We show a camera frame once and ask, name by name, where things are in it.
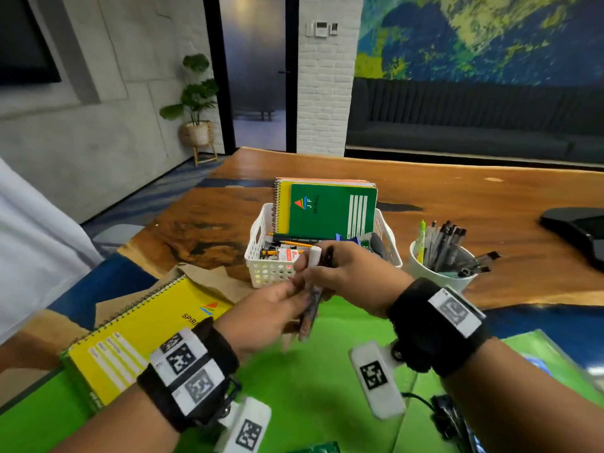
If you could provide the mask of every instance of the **white brick wall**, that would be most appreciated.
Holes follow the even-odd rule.
[[[298,152],[343,156],[363,0],[300,0]],[[338,22],[338,35],[306,37],[306,24]]]

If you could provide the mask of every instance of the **white shirt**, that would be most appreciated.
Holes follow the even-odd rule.
[[[102,260],[74,220],[0,159],[0,344]]]

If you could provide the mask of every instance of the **notebook logo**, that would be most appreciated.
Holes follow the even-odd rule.
[[[214,302],[212,304],[204,305],[203,307],[200,307],[199,309],[202,312],[204,312],[206,315],[213,316],[214,315],[214,310],[216,310],[217,306],[218,306],[218,302]]]
[[[308,197],[296,200],[294,203],[300,208],[302,208],[302,210],[308,210],[309,208],[312,208],[312,201],[309,200]]]

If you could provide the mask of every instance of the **painted artwork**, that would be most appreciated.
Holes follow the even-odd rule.
[[[604,0],[364,0],[355,75],[604,84]]]

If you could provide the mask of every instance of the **green highlighter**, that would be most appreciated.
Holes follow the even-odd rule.
[[[289,453],[341,453],[338,442],[322,443],[303,450],[291,451]]]

